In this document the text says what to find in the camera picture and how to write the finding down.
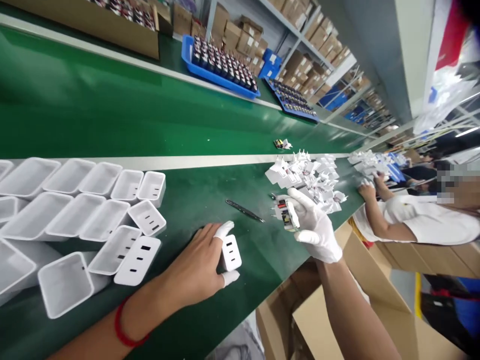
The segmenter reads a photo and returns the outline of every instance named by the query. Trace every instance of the blue plastic tray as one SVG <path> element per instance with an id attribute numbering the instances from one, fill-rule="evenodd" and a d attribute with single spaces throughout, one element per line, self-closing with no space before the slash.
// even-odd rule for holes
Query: blue plastic tray
<path id="1" fill-rule="evenodd" d="M 308 120 L 310 122 L 313 122 L 315 124 L 318 124 L 320 122 L 319 118 L 316 117 L 316 116 L 313 116 L 313 115 L 310 115 L 310 114 L 307 114 L 305 112 L 302 112 L 302 111 L 295 111 L 295 110 L 290 110 L 290 109 L 287 109 L 285 108 L 285 105 L 283 103 L 282 100 L 280 100 L 280 96 L 277 94 L 277 92 L 275 91 L 275 89 L 270 85 L 269 83 L 269 78 L 268 77 L 265 77 L 264 78 L 265 82 L 266 82 L 266 85 L 271 89 L 271 91 L 275 94 L 278 102 L 280 103 L 280 106 L 281 108 L 283 109 L 283 112 L 286 113 L 286 114 L 289 114 L 289 115 L 295 115 L 296 117 L 299 117 L 299 118 L 302 118 L 302 119 L 305 119 L 305 120 Z"/>
<path id="2" fill-rule="evenodd" d="M 181 43 L 181 58 L 186 64 L 188 71 L 198 75 L 201 78 L 207 79 L 212 83 L 218 84 L 224 88 L 232 90 L 237 94 L 240 94 L 249 99 L 255 99 L 256 97 L 260 96 L 260 91 L 257 89 L 256 92 L 247 90 L 243 86 L 237 85 L 232 81 L 228 81 L 227 79 L 217 75 L 213 72 L 205 70 L 201 66 L 197 66 L 192 63 L 192 47 L 194 46 L 194 38 L 189 35 L 183 35 L 183 41 Z"/>

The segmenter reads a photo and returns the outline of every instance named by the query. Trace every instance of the worker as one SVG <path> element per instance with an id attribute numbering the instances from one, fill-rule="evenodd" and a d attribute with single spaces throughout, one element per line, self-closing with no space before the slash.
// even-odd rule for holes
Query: worker
<path id="1" fill-rule="evenodd" d="M 479 237 L 479 176 L 440 181 L 442 192 L 433 196 L 395 195 L 383 178 L 374 178 L 376 189 L 371 183 L 358 188 L 365 204 L 349 222 L 362 240 L 451 246 Z M 376 192 L 383 201 L 377 202 Z"/>
<path id="2" fill-rule="evenodd" d="M 303 229 L 295 233 L 295 239 L 315 258 L 328 318 L 343 357 L 400 360 L 388 332 L 350 274 L 327 214 L 294 188 L 288 189 L 288 195 Z M 165 272 L 49 359 L 123 359 L 173 313 L 213 296 L 238 279 L 235 270 L 224 274 L 216 271 L 223 241 L 232 227 L 228 221 L 224 225 L 209 223 L 198 230 Z"/>

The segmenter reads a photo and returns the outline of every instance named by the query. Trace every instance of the red fabric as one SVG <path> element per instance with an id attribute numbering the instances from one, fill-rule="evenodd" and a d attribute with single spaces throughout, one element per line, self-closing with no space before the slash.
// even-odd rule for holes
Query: red fabric
<path id="1" fill-rule="evenodd" d="M 458 2 L 453 0 L 435 70 L 457 65 L 469 25 L 469 21 L 462 14 Z"/>
<path id="2" fill-rule="evenodd" d="M 124 334 L 124 332 L 122 330 L 122 323 L 121 323 L 122 310 L 124 309 L 125 303 L 127 302 L 127 300 L 129 298 L 130 298 L 130 296 L 126 297 L 125 300 L 122 301 L 122 303 L 120 304 L 120 306 L 116 310 L 116 314 L 115 314 L 115 333 L 116 333 L 116 337 L 118 338 L 118 340 L 120 340 L 120 342 L 123 345 L 128 346 L 130 348 L 137 348 L 137 347 L 143 345 L 147 341 L 150 334 L 145 336 L 140 341 L 133 341 L 132 339 L 128 338 L 127 335 Z"/>
<path id="3" fill-rule="evenodd" d="M 367 249 L 370 249 L 370 248 L 373 248 L 375 243 L 374 242 L 371 242 L 371 241 L 362 241 L 363 245 L 365 245 L 365 247 Z"/>

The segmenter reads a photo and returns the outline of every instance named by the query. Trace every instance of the person's wrist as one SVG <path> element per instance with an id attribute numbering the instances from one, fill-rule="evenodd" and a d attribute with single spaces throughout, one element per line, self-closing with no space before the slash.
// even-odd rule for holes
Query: person's wrist
<path id="1" fill-rule="evenodd" d="M 145 284 L 125 303 L 121 314 L 121 329 L 133 341 L 140 341 L 173 313 L 175 307 L 161 283 Z"/>

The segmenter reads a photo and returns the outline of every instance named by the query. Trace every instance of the blue crate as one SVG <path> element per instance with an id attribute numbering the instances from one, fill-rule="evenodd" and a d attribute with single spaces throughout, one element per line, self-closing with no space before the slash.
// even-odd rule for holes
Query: blue crate
<path id="1" fill-rule="evenodd" d="M 201 78 L 207 79 L 208 81 L 218 84 L 221 87 L 232 90 L 233 92 L 240 94 L 248 99 L 255 99 L 260 96 L 260 91 L 257 89 L 256 92 L 247 90 L 243 86 L 237 85 L 236 83 L 229 81 L 220 75 L 217 75 L 211 71 L 205 70 L 201 66 L 197 66 L 192 63 L 192 47 L 194 46 L 194 38 L 189 35 L 183 35 L 183 41 L 181 44 L 181 58 L 186 64 L 188 71 L 198 75 Z"/>
<path id="2" fill-rule="evenodd" d="M 271 62 L 266 62 L 258 74 L 259 79 L 272 78 L 275 79 L 280 72 L 280 66 L 272 65 Z"/>
<path id="3" fill-rule="evenodd" d="M 280 103 L 280 106 L 281 106 L 284 113 L 289 114 L 289 115 L 295 115 L 296 117 L 303 118 L 303 119 L 308 120 L 310 122 L 313 122 L 315 124 L 318 124 L 320 122 L 319 118 L 316 117 L 316 116 L 313 116 L 313 115 L 310 115 L 310 114 L 307 114 L 307 113 L 304 113 L 304 112 L 301 112 L 301 111 L 295 111 L 295 110 L 290 110 L 290 109 L 285 108 L 283 101 L 280 100 L 280 96 L 277 94 L 277 92 L 272 87 L 272 85 L 270 85 L 270 82 L 269 82 L 270 79 L 268 77 L 266 77 L 266 78 L 264 78 L 264 80 L 265 80 L 266 85 L 271 89 L 271 91 L 273 92 L 273 94 L 277 98 L 277 100 Z"/>
<path id="4" fill-rule="evenodd" d="M 282 58 L 269 48 L 267 48 L 263 53 L 263 61 L 265 62 L 265 64 L 271 64 L 276 68 L 279 68 L 282 64 Z"/>

